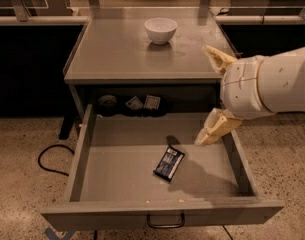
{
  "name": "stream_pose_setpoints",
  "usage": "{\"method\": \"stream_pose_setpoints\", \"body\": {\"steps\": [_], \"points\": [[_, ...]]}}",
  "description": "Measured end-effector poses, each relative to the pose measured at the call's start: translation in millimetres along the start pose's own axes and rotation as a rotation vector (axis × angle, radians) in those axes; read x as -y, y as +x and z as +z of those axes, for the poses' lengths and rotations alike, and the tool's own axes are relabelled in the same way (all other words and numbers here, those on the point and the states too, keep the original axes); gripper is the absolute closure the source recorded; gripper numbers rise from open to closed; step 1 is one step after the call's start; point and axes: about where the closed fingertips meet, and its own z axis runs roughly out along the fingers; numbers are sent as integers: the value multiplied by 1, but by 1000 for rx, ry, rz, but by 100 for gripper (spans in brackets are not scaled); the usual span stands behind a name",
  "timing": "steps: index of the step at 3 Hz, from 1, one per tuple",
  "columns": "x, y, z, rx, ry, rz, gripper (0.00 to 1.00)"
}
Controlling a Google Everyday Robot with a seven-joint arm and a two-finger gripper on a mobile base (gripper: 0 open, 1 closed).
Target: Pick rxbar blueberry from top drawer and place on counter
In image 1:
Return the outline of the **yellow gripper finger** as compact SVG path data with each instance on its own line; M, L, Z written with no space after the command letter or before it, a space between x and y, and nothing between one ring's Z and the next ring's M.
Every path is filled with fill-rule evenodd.
M224 74L228 68L237 61L237 58L209 45L204 45L202 50L207 55L213 70L219 74Z
M229 110L214 108L207 116L194 144L198 146L214 144L222 136L239 127L241 123L242 120L236 118Z

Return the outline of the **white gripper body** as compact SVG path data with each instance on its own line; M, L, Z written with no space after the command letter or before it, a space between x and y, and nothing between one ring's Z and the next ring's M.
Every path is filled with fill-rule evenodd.
M221 79L220 99L236 118L252 120L273 115L258 90L258 73L263 60L263 56L236 60Z

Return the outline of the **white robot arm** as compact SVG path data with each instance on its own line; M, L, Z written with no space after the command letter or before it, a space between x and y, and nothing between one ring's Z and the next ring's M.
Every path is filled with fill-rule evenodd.
M204 46L222 76L221 109L213 109L196 137L199 146L215 143L245 120L280 112L305 112L305 47L273 55L236 59Z

